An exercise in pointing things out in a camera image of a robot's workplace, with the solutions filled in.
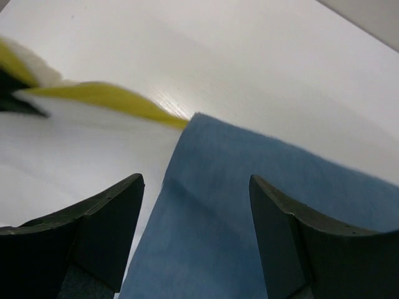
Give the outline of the blue pillowcase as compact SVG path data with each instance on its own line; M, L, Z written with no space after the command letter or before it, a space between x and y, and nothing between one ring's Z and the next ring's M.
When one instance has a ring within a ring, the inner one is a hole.
M338 221L398 232L398 188L274 138L197 114L182 132L121 298L269 298L249 182Z

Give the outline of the white pillow yellow edge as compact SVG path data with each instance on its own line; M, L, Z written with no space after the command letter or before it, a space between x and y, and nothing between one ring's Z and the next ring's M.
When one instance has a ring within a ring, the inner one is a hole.
M143 227L187 121L119 86L65 80L7 38L1 70L28 85L17 98L49 114L1 112L1 224L21 225L141 173Z

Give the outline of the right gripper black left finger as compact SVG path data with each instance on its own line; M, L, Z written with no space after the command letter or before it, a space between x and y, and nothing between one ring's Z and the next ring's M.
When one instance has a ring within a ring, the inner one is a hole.
M18 227L1 228L2 298L113 298L121 290L143 201L133 174Z

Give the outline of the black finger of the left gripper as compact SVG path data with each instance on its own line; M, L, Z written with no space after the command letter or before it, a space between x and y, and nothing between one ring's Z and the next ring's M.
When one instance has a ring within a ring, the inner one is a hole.
M27 89L28 85L1 70L1 112L20 113L26 115L37 115L48 118L49 114L41 107L21 100L15 93Z

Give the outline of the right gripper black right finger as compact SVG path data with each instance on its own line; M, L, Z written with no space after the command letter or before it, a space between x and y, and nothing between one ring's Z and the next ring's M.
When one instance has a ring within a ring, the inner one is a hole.
M249 195L269 298L397 298L398 232L331 218L253 175Z

